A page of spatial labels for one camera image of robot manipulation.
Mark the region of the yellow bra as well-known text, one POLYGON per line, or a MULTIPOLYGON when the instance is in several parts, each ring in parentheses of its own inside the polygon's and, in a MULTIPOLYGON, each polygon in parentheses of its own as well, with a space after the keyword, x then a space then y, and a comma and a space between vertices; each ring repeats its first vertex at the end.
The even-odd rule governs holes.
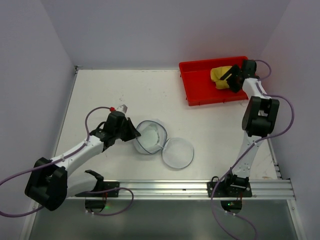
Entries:
POLYGON ((210 70, 210 79, 217 90, 231 89, 235 85, 235 73, 239 68, 234 66, 220 66, 210 70))

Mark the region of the white mesh laundry bag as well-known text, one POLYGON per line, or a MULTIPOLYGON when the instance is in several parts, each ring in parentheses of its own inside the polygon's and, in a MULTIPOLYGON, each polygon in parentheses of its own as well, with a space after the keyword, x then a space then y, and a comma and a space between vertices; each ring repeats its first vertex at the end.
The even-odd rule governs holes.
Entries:
POLYGON ((194 146, 184 138, 169 138, 168 131, 160 120, 144 120, 136 129, 140 133, 140 136, 133 140, 137 152, 144 155, 160 153, 163 162, 176 170, 182 170, 192 163, 195 156, 194 146))

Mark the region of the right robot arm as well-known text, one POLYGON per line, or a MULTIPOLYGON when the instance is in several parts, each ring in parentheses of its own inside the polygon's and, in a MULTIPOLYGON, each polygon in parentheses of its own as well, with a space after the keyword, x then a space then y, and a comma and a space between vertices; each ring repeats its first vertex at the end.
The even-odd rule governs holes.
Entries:
POLYGON ((225 177, 212 185, 218 198, 251 197, 250 173, 262 141, 274 130, 280 102, 267 96, 260 77, 256 75, 257 62, 245 59, 241 67, 234 65, 220 79, 226 80, 232 92, 240 90, 249 102, 242 118, 244 131, 242 145, 234 166, 225 177))

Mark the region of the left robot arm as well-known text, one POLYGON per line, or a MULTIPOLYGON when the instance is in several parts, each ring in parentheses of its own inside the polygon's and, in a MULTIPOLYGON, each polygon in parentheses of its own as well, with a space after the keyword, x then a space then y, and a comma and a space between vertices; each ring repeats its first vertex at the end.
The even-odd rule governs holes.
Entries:
POLYGON ((77 194, 100 195, 106 187, 104 177, 97 172, 86 170, 91 178, 83 183, 69 181, 69 177, 88 160, 113 146, 116 140, 128 142, 140 136, 130 118, 123 112, 112 111, 106 121, 88 131, 86 139, 74 148, 52 159, 38 159, 26 184, 25 195, 50 211, 77 194))

